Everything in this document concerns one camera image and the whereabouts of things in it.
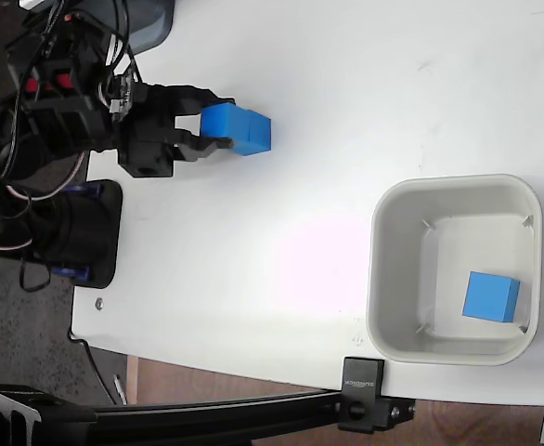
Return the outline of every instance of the tabletop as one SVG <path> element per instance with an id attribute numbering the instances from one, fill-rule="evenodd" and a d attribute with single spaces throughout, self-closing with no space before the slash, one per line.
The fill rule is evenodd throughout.
<path id="1" fill-rule="evenodd" d="M 92 346 L 340 388 L 345 356 L 381 357 L 366 303 L 389 187 L 514 174 L 544 216 L 544 0 L 178 0 L 169 37 L 137 60 L 145 82 L 211 88 L 270 117 L 273 149 L 155 179 L 92 154 L 89 179 L 124 193 L 113 282 L 75 291 L 72 330 Z M 522 357 L 388 362 L 383 393 L 544 405 L 544 223 L 542 263 Z"/>

